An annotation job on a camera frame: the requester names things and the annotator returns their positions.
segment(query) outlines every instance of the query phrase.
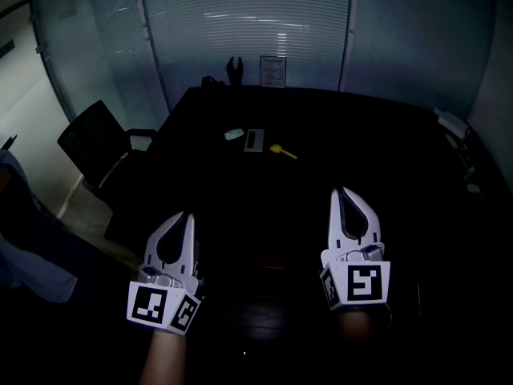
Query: yellow spoon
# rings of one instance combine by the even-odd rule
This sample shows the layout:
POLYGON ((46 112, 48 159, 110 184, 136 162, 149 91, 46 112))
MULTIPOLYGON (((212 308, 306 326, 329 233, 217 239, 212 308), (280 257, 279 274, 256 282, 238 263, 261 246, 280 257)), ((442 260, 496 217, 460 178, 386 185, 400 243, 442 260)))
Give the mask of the yellow spoon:
POLYGON ((271 151, 275 152, 276 154, 280 154, 280 152, 283 152, 287 156, 292 157, 294 160, 297 160, 297 157, 295 155, 291 154, 288 151, 285 151, 279 144, 272 145, 271 146, 271 151))

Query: black office chair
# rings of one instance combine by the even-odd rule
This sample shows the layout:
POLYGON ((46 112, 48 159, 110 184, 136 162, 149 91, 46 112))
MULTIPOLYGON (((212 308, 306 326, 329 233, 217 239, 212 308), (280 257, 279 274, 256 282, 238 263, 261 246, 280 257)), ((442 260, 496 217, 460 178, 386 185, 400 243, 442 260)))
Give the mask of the black office chair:
POLYGON ((131 136, 156 137, 157 131, 124 131, 103 101, 74 119, 57 143, 84 176, 84 186, 112 210, 126 200, 147 176, 145 152, 131 147, 131 136))

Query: tile floor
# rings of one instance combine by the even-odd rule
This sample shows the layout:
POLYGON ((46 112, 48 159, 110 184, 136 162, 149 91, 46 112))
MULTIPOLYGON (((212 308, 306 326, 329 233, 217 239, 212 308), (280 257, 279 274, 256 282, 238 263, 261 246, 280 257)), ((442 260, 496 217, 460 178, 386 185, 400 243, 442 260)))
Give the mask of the tile floor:
POLYGON ((136 271, 142 260, 124 245, 103 238, 111 216, 111 209, 80 184, 61 221, 73 234, 136 271))

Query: mesh chair back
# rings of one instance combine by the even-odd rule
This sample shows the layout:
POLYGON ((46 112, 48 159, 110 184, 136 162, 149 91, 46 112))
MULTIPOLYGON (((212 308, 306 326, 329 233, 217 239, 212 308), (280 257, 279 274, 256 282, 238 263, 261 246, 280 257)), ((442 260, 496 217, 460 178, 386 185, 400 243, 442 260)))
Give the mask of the mesh chair back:
POLYGON ((74 119, 57 143, 95 187, 131 151, 129 136, 101 100, 74 119))

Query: black and white square marker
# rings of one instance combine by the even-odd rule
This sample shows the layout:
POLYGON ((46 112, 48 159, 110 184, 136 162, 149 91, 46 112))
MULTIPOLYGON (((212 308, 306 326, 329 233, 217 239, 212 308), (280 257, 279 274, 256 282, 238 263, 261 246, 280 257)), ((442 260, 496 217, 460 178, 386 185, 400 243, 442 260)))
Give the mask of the black and white square marker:
POLYGON ((177 330, 186 331, 197 308, 198 305, 185 294, 182 303, 178 307, 178 312, 176 312, 171 321, 171 326, 175 327, 177 330))
POLYGON ((335 288, 335 282, 333 282, 333 277, 331 276, 331 269, 328 269, 322 277, 322 286, 324 287, 324 292, 326 293, 326 297, 328 298, 328 304, 331 308, 339 303, 337 289, 335 288))
POLYGON ((167 296, 168 292, 166 290, 139 286, 131 316, 143 321, 161 324, 164 318, 167 296))
POLYGON ((348 265, 347 299, 348 301, 383 299, 381 266, 348 265))

